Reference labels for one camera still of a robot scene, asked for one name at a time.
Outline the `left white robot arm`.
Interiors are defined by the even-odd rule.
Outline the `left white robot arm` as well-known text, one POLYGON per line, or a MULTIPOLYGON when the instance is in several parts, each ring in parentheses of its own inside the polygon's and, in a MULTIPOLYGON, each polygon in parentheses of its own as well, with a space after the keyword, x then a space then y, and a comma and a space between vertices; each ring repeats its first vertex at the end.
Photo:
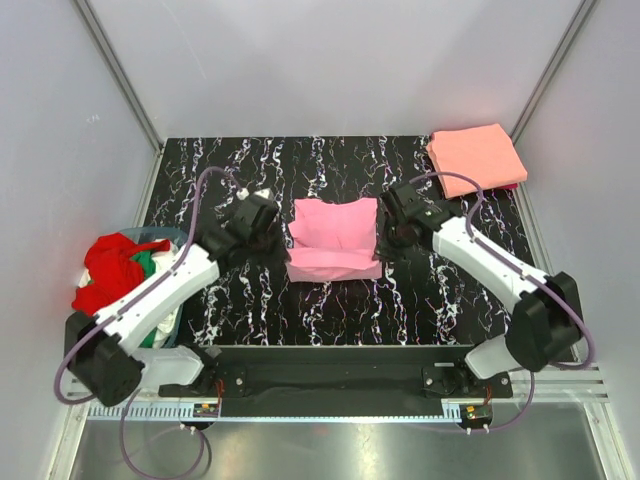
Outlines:
POLYGON ((93 316, 69 316, 66 368, 89 397, 114 407, 139 389, 185 397, 216 394, 221 376, 214 354, 196 345, 153 349, 142 342, 170 313, 228 271, 275 252, 278 216, 272 191, 255 191, 240 201, 225 225, 185 244, 167 269, 93 316))

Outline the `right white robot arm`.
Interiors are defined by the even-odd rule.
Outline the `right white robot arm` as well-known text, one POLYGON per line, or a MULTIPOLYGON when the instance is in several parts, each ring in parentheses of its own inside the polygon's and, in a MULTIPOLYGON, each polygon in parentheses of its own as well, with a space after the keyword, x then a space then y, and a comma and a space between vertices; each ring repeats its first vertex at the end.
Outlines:
POLYGON ((551 276, 517 259, 473 227, 456 205, 428 204, 410 184, 385 190, 380 202, 379 257, 396 260, 413 247, 433 252, 472 276, 510 315, 507 331, 471 349, 454 371, 460 393, 480 394, 498 373, 539 372, 582 340, 580 298, 570 275, 551 276))

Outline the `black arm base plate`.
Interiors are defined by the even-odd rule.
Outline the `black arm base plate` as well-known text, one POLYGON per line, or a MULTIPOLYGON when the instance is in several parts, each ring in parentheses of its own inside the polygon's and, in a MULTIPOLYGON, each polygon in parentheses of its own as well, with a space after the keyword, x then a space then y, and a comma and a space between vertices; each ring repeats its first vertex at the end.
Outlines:
POLYGON ((431 398, 509 399, 502 371, 478 380, 464 365, 469 346, 217 346, 198 386, 163 385, 162 397, 247 398, 270 389, 400 390, 431 398))

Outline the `pink t shirt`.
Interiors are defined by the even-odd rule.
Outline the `pink t shirt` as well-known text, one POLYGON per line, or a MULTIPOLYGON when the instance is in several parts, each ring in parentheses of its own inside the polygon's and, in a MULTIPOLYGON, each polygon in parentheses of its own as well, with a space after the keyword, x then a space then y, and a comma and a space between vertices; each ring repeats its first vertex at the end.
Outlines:
POLYGON ((293 283, 377 280, 382 262, 374 258, 377 243, 374 198, 345 204, 306 198, 294 201, 289 223, 293 246, 286 263, 293 283))

